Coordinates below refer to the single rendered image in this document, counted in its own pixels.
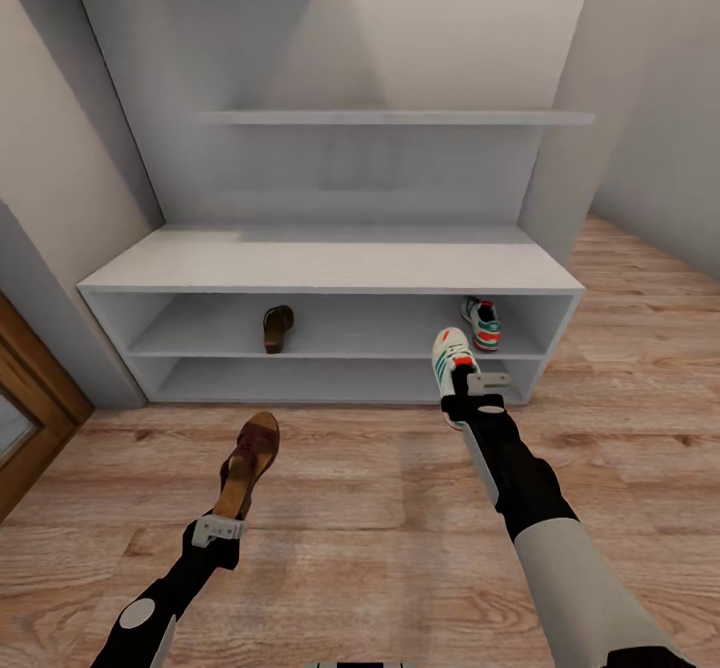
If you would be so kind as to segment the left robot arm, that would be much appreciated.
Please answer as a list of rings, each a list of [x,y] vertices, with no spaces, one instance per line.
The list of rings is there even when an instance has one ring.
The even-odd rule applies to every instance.
[[[234,570],[248,528],[240,519],[211,514],[188,526],[179,561],[125,607],[91,668],[161,668],[176,622],[217,567]]]

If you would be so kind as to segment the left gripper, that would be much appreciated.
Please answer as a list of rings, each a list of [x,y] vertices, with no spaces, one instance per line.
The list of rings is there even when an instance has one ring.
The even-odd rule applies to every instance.
[[[195,547],[191,545],[194,530],[194,525],[188,526],[183,533],[183,554],[173,567],[187,566],[190,568],[194,572],[194,576],[198,578],[200,591],[217,567],[234,570],[239,563],[239,539],[217,537],[207,547]]]

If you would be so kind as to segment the gym shoe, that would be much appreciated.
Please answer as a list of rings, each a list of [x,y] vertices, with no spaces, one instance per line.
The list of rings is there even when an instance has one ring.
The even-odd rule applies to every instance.
[[[449,395],[466,395],[469,390],[467,375],[481,371],[462,330],[445,328],[438,334],[433,347],[432,365],[441,399]],[[463,431],[464,421],[450,421],[449,413],[445,413],[445,419],[451,427]]]
[[[487,351],[498,349],[501,326],[492,302],[465,295],[461,302],[461,315],[473,326],[476,347]]]

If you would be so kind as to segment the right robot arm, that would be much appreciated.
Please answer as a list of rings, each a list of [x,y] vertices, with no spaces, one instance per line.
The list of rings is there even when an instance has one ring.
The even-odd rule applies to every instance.
[[[556,668],[690,668],[689,659],[607,561],[553,468],[520,441],[501,394],[507,373],[468,374],[466,395],[441,399],[487,493],[505,516]]]

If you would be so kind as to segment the sandal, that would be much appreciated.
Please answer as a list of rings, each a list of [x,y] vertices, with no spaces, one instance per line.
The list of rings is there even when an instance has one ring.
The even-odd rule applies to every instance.
[[[288,305],[280,305],[267,311],[263,325],[264,342],[268,355],[277,355],[283,352],[283,333],[290,330],[293,324],[293,310]]]
[[[253,487],[275,461],[279,437],[279,425],[271,412],[259,411],[245,423],[237,448],[219,469],[221,494],[211,515],[245,522]]]

